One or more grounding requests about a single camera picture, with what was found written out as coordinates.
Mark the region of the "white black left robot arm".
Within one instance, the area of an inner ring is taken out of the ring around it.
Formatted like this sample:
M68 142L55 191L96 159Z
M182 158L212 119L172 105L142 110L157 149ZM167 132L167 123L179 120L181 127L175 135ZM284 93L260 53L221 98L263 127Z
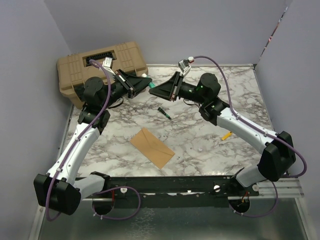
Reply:
M108 175L94 171L78 180L78 170L110 119L108 107L124 96L134 98L152 83L147 76L127 74L120 69L112 80L110 85L98 76L86 80L84 105L70 142L47 173L35 177L37 201L46 210L72 215L81 200L93 194L103 198L110 193Z

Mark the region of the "green black glue pen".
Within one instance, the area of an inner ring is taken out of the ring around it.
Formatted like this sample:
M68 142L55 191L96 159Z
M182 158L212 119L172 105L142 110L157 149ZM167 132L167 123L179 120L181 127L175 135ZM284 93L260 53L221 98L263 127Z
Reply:
M172 118L161 108L158 107L157 109L160 113L162 113L166 118L168 118L169 120L172 120Z

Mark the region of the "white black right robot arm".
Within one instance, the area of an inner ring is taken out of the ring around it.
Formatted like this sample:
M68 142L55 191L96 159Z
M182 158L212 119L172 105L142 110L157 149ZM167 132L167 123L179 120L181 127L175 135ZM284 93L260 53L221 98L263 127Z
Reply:
M151 88L149 93L167 101L184 99L199 104L199 113L204 120L232 132L261 154L258 164L235 174L235 180L229 184L234 195L242 195L254 183L276 182L284 177L296 161L291 135L286 131L276 133L241 117L218 97L220 90L221 85L212 73L202 74L197 85L192 85L184 82L177 71L168 81Z

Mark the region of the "brown paper envelope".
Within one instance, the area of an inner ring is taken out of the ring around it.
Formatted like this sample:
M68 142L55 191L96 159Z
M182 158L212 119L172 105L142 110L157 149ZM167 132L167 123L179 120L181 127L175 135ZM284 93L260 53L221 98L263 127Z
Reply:
M130 143L158 169L162 169L175 155L169 147L145 127L130 140Z

